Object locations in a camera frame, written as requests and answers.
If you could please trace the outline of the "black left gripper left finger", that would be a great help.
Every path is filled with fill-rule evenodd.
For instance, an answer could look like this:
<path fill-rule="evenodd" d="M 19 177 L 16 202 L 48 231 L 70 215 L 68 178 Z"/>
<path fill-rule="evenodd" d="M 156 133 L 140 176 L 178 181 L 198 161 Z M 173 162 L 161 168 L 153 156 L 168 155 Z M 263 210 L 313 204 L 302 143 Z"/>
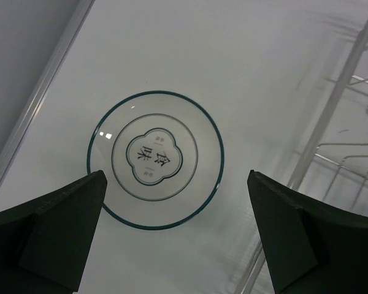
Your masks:
<path fill-rule="evenodd" d="M 0 212 L 0 293 L 80 288 L 107 179 L 95 171 Z"/>

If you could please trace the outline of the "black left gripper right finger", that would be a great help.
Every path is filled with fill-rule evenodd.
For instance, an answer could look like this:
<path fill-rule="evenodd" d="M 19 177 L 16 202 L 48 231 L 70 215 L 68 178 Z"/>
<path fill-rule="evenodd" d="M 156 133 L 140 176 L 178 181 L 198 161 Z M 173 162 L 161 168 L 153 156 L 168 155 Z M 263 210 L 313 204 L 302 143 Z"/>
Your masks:
<path fill-rule="evenodd" d="M 258 171 L 247 186 L 275 293 L 368 293 L 368 217 Z"/>

